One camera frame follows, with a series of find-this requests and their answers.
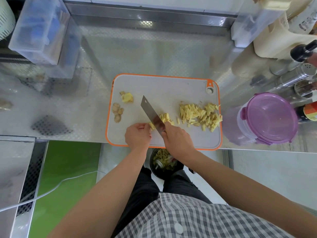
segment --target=black bowl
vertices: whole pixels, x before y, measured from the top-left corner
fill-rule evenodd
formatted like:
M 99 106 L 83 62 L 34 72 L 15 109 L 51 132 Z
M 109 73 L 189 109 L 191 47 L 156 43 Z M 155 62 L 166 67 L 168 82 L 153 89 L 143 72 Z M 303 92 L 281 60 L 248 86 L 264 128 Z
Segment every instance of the black bowl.
M 175 166 L 175 168 L 173 170 L 169 170 L 169 169 L 161 169 L 160 167 L 158 167 L 157 169 L 156 168 L 156 165 L 153 163 L 153 159 L 154 159 L 154 156 L 156 155 L 156 153 L 160 150 L 160 148 L 156 148 L 155 150 L 153 150 L 152 154 L 151 154 L 151 157 L 150 157 L 150 168 L 151 168 L 151 171 L 153 172 L 153 174 L 162 179 L 162 180 L 166 180 L 168 179 L 173 173 L 175 173 L 176 171 L 178 170 L 181 170 L 184 168 L 184 165 L 177 161 L 177 164 Z

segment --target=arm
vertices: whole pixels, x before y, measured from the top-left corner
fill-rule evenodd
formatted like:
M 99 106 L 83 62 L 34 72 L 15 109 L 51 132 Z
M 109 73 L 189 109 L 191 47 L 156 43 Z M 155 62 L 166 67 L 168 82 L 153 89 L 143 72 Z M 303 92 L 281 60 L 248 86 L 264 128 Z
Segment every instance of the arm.
M 110 237 L 143 166 L 150 140 L 148 124 L 127 128 L 129 155 L 65 215 L 48 238 Z
M 165 123 L 170 154 L 196 171 L 231 206 L 257 215 L 295 237 L 317 237 L 317 217 L 266 186 L 195 150 L 186 131 Z

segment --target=purple lid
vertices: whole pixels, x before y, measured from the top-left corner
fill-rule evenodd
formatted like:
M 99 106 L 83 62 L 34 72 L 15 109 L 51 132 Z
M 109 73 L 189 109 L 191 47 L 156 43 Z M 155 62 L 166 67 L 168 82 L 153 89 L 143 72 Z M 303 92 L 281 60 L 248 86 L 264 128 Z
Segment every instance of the purple lid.
M 245 108 L 245 119 L 258 142 L 268 145 L 291 142 L 298 129 L 294 108 L 272 93 L 255 94 Z

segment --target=shirt button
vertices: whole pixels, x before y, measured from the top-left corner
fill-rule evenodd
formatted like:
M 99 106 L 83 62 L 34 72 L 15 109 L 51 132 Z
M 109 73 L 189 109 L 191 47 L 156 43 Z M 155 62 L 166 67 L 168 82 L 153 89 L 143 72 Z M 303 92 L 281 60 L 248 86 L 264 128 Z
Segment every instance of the shirt button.
M 175 229 L 177 234 L 182 234 L 184 232 L 184 229 L 183 229 L 182 225 L 179 224 L 179 223 L 176 223 L 174 225 L 174 229 Z

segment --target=power cord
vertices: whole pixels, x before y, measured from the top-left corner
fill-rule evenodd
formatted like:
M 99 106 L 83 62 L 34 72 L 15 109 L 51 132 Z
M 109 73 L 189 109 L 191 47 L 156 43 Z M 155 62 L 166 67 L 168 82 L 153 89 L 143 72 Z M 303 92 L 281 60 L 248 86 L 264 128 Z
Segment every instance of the power cord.
M 2 208 L 2 209 L 0 209 L 0 212 L 5 211 L 5 210 L 8 210 L 8 209 L 11 209 L 11 208 L 18 207 L 18 206 L 20 206 L 20 205 L 25 205 L 25 204 L 31 203 L 31 202 L 33 202 L 33 201 L 35 201 L 35 200 L 38 200 L 38 199 L 40 199 L 40 198 L 42 198 L 42 197 L 48 195 L 49 193 L 53 192 L 54 190 L 56 190 L 56 189 L 57 189 L 64 181 L 66 181 L 66 180 L 76 179 L 76 178 L 79 178 L 79 177 L 81 177 L 81 176 L 88 175 L 88 174 L 92 174 L 92 173 L 95 173 L 95 172 L 101 172 L 101 171 L 96 170 L 96 171 L 89 172 L 89 173 L 85 173 L 85 174 L 83 174 L 83 175 L 79 175 L 79 176 L 76 176 L 76 177 L 64 179 L 64 180 L 62 180 L 61 182 L 59 182 L 59 184 L 58 184 L 55 188 L 53 188 L 52 190 L 50 190 L 50 191 L 48 191 L 48 192 L 46 192 L 46 193 L 44 193 L 44 194 L 42 194 L 42 195 L 40 195 L 40 196 L 37 196 L 37 197 L 35 197 L 34 199 L 31 199 L 31 200 L 28 200 L 28 201 L 25 201 L 25 202 L 21 202 L 21 203 L 18 203 L 18 204 L 16 204 L 16 205 L 11 205 L 11 206 Z

